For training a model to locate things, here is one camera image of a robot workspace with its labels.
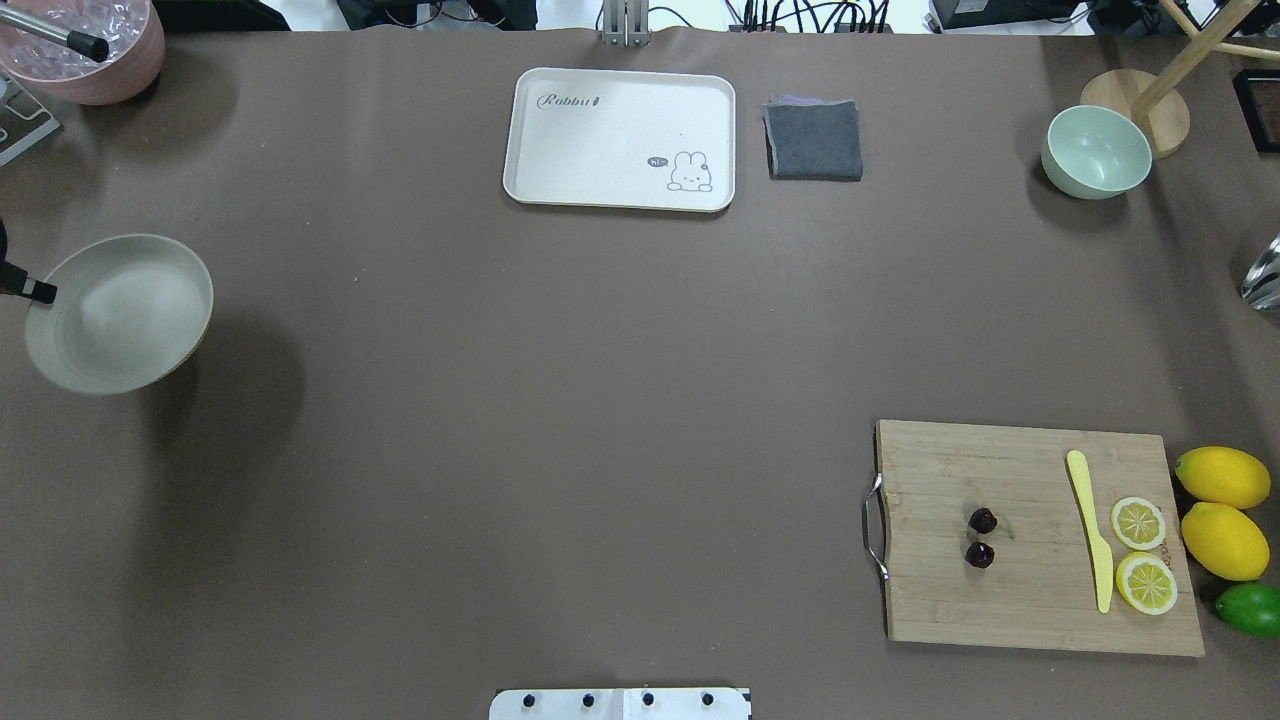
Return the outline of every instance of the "yellow plastic knife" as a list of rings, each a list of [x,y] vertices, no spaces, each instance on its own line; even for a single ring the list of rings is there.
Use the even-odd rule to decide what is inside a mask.
[[[1066,470],[1071,475],[1075,489],[1075,502],[1080,506],[1084,519],[1084,537],[1089,542],[1089,559],[1093,562],[1093,589],[1098,596],[1098,612],[1111,610],[1111,577],[1115,566],[1111,559],[1111,546],[1098,532],[1098,514],[1093,509],[1093,480],[1089,478],[1089,462],[1079,450],[1066,454]]]

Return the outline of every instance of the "lemon slice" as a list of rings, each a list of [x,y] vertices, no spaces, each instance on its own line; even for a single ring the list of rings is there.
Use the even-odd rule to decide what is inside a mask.
[[[1151,550],[1165,542],[1165,516],[1140,497],[1126,497],[1111,506],[1111,530],[1134,550]]]
[[[1164,615],[1178,601],[1172,570],[1149,552],[1130,552],[1120,560],[1116,588],[1125,602],[1147,615]]]

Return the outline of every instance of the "yellow lemon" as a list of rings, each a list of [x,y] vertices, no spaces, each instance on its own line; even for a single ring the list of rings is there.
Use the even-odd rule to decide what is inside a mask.
[[[1172,571],[1149,552],[1130,552],[1116,565],[1116,589],[1147,615],[1164,615],[1178,602]]]
[[[1257,580],[1271,561],[1262,530],[1244,512],[1221,502],[1197,502],[1183,518],[1187,551],[1228,580]]]
[[[1197,500],[1245,510],[1271,493],[1271,474],[1257,457],[1231,447],[1197,447],[1174,462],[1174,474]]]
[[[1126,497],[1111,506],[1111,532],[1134,550],[1165,542],[1165,516],[1149,500]]]

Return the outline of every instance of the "cutting board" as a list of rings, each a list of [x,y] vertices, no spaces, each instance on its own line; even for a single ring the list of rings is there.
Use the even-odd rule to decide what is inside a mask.
[[[1165,443],[1158,436],[881,420],[886,614],[893,641],[1204,655],[1187,570]],[[1111,506],[1135,495],[1160,507],[1165,543],[1152,552],[1178,580],[1160,616],[1115,592],[1098,612],[1084,525],[1066,473],[1066,451],[1089,461],[1102,537],[1115,561],[1130,552],[1111,530]],[[1000,520],[983,539],[995,562],[964,561],[978,536],[969,514]]]

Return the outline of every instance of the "bowl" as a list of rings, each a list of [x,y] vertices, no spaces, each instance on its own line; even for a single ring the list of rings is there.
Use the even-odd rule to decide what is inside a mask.
[[[214,311],[200,256],[157,234],[95,242],[50,273],[52,305],[27,310],[27,354],[46,378],[115,395],[168,375],[195,352]]]
[[[1053,118],[1041,147],[1044,174],[1062,192],[1103,200],[1138,187],[1151,172],[1151,145],[1133,120],[1097,105]]]
[[[0,65],[28,90],[81,105],[108,105],[142,92],[164,64],[164,28],[150,0],[9,0],[33,15],[97,35],[110,55],[93,63],[47,40],[0,26]]]

